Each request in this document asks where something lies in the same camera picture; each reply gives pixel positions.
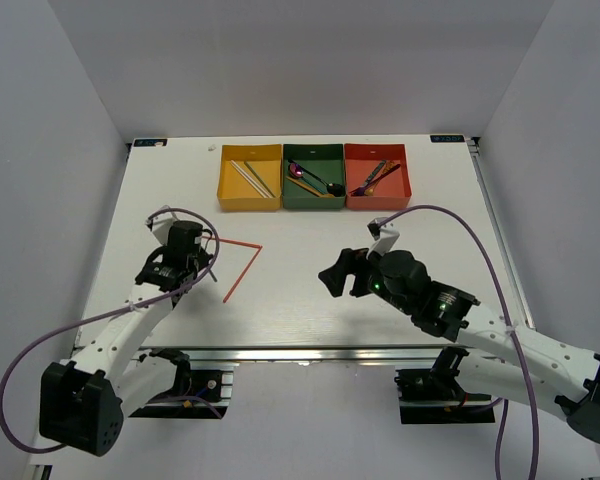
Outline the orange chopstick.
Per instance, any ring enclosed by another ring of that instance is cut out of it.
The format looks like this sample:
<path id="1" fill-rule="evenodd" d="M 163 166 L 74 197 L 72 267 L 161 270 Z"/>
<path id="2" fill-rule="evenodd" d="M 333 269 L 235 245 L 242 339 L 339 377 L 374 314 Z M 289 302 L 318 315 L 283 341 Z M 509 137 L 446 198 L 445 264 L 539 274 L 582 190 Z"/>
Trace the orange chopstick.
<path id="1" fill-rule="evenodd" d="M 208 242 L 209 241 L 216 241 L 219 243 L 224 243 L 224 244 L 228 244 L 228 245 L 235 245 L 235 246 L 241 246 L 241 247 L 246 247 L 246 248 L 252 248 L 252 249 L 261 249 L 263 248 L 262 245 L 260 244 L 255 244 L 255 243 L 250 243 L 250 242 L 245 242 L 245 241 L 240 241 L 240 240 L 231 240 L 231 239 L 225 239 L 225 238 L 212 238 L 212 237 L 203 237 L 205 238 Z"/>
<path id="2" fill-rule="evenodd" d="M 232 295 L 234 294 L 234 292 L 236 291 L 236 289 L 239 287 L 240 283 L 243 281 L 243 279 L 245 278 L 245 276 L 247 275 L 247 273 L 251 269 L 252 265 L 254 264 L 254 262 L 256 261 L 256 259 L 259 257 L 259 255 L 260 255 L 260 253 L 261 253 L 262 250 L 263 250 L 263 246 L 262 245 L 259 245 L 258 247 L 255 247 L 255 253 L 252 255 L 251 259 L 245 265 L 245 267 L 240 272 L 240 274 L 238 275 L 237 279 L 235 280 L 235 282 L 233 283 L 233 285 L 231 286 L 231 288 L 228 290 L 228 292 L 224 296 L 224 298 L 222 300 L 222 302 L 224 304 L 226 304 L 231 299 Z"/>

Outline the black spoon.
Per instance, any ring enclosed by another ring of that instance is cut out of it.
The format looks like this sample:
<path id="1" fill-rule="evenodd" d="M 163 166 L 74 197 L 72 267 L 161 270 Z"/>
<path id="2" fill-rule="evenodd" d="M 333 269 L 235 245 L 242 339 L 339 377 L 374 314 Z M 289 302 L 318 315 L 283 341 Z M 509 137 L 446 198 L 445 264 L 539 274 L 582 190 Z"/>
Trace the black spoon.
<path id="1" fill-rule="evenodd" d="M 306 168 L 302 167 L 302 169 L 304 170 L 304 176 L 298 180 L 306 182 L 308 185 L 320 190 L 323 193 L 333 194 L 335 197 L 344 197 L 346 195 L 345 187 L 343 185 L 333 182 L 327 182 L 320 178 L 318 175 L 310 172 Z"/>

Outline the clear chopstick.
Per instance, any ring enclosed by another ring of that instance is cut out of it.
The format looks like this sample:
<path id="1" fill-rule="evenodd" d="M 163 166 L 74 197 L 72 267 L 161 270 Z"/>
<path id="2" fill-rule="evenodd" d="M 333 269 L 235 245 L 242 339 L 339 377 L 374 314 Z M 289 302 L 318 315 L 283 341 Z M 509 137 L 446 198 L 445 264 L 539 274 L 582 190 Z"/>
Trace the clear chopstick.
<path id="1" fill-rule="evenodd" d="M 230 160 L 232 167 L 255 189 L 259 188 L 259 184 L 254 180 L 238 163 Z"/>
<path id="2" fill-rule="evenodd" d="M 231 161 L 230 164 L 232 165 L 232 167 L 234 168 L 234 170 L 241 175 L 244 180 L 251 186 L 253 187 L 260 196 L 262 196 L 263 198 L 271 198 L 272 195 L 263 187 L 261 186 L 255 179 L 253 179 L 241 166 L 239 166 L 235 161 Z"/>

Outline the iridescent pink spoon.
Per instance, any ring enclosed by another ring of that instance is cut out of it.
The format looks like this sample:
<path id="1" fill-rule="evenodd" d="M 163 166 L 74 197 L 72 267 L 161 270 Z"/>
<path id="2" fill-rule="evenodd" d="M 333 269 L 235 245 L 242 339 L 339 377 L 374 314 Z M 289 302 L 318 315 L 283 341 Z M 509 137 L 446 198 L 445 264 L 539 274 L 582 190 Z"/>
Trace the iridescent pink spoon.
<path id="1" fill-rule="evenodd" d="M 296 179 L 301 179 L 304 176 L 304 170 L 297 163 L 291 163 L 288 167 L 289 174 Z"/>

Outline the ornate gold fork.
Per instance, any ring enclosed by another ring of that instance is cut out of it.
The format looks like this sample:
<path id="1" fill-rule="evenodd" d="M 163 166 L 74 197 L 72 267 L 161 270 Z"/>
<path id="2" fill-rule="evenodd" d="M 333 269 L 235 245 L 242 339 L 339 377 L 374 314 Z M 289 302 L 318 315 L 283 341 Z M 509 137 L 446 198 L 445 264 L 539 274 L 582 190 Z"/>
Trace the ornate gold fork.
<path id="1" fill-rule="evenodd" d="M 366 196 L 373 196 L 375 188 L 378 186 L 378 184 L 384 178 L 386 178 L 388 175 L 390 175 L 391 173 L 393 173 L 394 171 L 399 170 L 399 169 L 400 169 L 400 165 L 399 164 L 392 164 L 390 167 L 384 168 L 382 170 L 382 172 L 380 173 L 380 175 L 369 184 L 368 188 L 365 191 L 365 195 Z"/>

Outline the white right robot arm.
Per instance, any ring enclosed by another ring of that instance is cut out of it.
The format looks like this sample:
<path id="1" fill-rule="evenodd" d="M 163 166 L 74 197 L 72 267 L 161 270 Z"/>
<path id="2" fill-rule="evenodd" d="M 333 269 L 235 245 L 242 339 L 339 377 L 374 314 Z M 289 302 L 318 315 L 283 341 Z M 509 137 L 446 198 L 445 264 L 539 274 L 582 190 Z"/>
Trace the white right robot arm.
<path id="1" fill-rule="evenodd" d="M 408 251 L 379 255 L 346 248 L 318 278 L 339 297 L 347 276 L 354 278 L 351 296 L 374 294 L 426 334 L 489 353 L 499 366 L 527 370 L 537 381 L 537 406 L 600 444 L 600 353 L 507 325 L 474 295 L 433 280 Z"/>

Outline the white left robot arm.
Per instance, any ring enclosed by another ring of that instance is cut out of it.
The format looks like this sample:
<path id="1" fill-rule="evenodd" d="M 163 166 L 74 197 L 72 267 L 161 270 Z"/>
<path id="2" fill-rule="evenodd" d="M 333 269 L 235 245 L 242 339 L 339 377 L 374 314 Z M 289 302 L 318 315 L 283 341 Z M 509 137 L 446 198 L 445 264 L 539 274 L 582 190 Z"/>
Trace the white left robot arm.
<path id="1" fill-rule="evenodd" d="M 94 456 L 106 454 L 124 420 L 157 397 L 179 399 L 191 388 L 188 355 L 171 348 L 140 348 L 214 258 L 202 246 L 208 228 L 176 220 L 147 257 L 128 307 L 65 363 L 43 372 L 39 433 Z"/>

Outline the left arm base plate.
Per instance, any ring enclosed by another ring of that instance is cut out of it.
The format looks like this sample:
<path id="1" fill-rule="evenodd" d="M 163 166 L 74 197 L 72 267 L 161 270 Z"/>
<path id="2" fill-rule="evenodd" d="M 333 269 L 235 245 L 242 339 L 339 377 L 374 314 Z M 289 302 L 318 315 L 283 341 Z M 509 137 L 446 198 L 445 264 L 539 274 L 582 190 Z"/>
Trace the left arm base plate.
<path id="1" fill-rule="evenodd" d="M 222 419 L 232 395 L 234 369 L 192 361 L 179 350 L 142 352 L 127 370 L 131 377 L 123 409 L 130 418 Z"/>

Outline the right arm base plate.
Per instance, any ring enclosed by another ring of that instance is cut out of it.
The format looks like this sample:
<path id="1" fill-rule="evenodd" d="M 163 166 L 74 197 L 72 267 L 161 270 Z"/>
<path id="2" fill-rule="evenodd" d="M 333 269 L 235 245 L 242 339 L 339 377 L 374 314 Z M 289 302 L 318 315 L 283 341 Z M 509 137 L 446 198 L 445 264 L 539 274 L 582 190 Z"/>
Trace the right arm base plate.
<path id="1" fill-rule="evenodd" d="M 427 369 L 400 369 L 394 382 L 402 425 L 469 425 L 495 422 L 495 399 L 457 384 L 435 385 Z"/>

